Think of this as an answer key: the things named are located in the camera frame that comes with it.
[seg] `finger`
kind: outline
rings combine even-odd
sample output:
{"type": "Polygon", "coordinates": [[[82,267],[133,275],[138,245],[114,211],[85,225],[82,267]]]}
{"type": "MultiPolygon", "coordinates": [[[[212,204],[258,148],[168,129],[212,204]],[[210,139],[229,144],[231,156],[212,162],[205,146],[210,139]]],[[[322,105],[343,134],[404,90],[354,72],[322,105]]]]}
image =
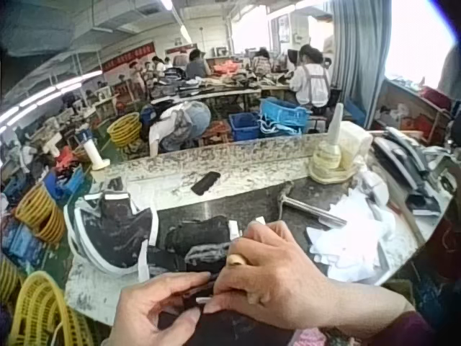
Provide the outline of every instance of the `finger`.
{"type": "Polygon", "coordinates": [[[261,268],[251,265],[224,267],[213,286],[213,293],[219,294],[229,290],[244,290],[249,293],[265,293],[260,280],[261,268]]]}
{"type": "Polygon", "coordinates": [[[266,245],[277,247],[283,243],[283,239],[268,226],[257,221],[252,221],[248,225],[243,237],[258,241],[266,245]]]}
{"type": "Polygon", "coordinates": [[[128,288],[131,298],[138,303],[144,303],[148,312],[160,301],[169,298],[171,295],[183,292],[192,287],[200,286],[208,282],[208,272],[175,272],[159,275],[158,277],[134,285],[128,288]]]}
{"type": "Polygon", "coordinates": [[[243,256],[250,265],[260,265],[270,259],[273,250],[274,249],[269,245],[240,237],[230,244],[228,255],[239,254],[243,256]]]}
{"type": "Polygon", "coordinates": [[[158,333],[157,345],[181,346],[194,334],[200,310],[193,308],[179,315],[173,324],[158,333]]]}
{"type": "Polygon", "coordinates": [[[203,308],[204,314],[214,314],[222,310],[233,310],[250,316],[258,321],[264,321],[266,309],[261,304],[250,304],[246,294],[242,292],[226,292],[213,296],[203,308]]]}
{"type": "Polygon", "coordinates": [[[293,237],[285,221],[279,220],[271,222],[268,223],[266,226],[273,230],[276,234],[278,234],[282,239],[292,243],[296,243],[295,237],[293,237]]]}

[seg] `blue curtain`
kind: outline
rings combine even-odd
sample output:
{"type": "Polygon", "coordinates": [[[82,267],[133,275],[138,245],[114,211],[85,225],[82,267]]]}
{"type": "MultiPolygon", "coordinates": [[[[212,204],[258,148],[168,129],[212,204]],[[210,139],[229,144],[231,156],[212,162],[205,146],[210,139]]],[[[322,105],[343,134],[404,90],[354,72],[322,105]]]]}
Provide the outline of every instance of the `blue curtain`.
{"type": "Polygon", "coordinates": [[[391,0],[331,0],[335,66],[332,84],[373,121],[390,44],[391,0]]]}

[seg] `spool of thread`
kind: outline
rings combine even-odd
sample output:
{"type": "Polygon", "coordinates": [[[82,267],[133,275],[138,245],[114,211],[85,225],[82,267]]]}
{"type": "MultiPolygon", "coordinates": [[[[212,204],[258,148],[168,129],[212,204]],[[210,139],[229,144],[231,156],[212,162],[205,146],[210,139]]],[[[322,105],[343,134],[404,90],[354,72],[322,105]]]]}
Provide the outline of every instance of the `spool of thread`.
{"type": "Polygon", "coordinates": [[[91,163],[93,164],[94,170],[102,169],[104,167],[109,166],[110,160],[102,159],[101,155],[99,155],[98,149],[96,149],[96,146],[94,145],[94,142],[91,138],[84,143],[84,149],[88,154],[91,163]]]}

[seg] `left hand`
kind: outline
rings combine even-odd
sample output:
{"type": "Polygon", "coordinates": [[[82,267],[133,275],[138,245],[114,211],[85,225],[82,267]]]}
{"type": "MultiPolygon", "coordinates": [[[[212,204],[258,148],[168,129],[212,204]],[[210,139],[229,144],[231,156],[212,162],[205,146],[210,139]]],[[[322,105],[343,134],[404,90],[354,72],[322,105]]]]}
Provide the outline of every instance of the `left hand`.
{"type": "Polygon", "coordinates": [[[107,346],[180,346],[195,331],[198,308],[181,314],[167,329],[157,327],[158,315],[167,306],[182,304],[179,293],[205,284],[208,272],[168,273],[124,288],[107,346]]]}

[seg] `right hand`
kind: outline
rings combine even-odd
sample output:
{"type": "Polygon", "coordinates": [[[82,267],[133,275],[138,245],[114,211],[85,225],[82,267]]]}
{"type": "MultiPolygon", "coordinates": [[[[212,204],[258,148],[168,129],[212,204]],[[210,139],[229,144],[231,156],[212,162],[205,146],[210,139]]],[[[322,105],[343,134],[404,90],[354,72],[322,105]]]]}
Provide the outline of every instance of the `right hand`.
{"type": "Polygon", "coordinates": [[[250,223],[228,254],[239,254],[248,264],[221,271],[205,314],[230,309],[285,329],[331,325],[336,286],[310,261],[285,222],[250,223]]]}

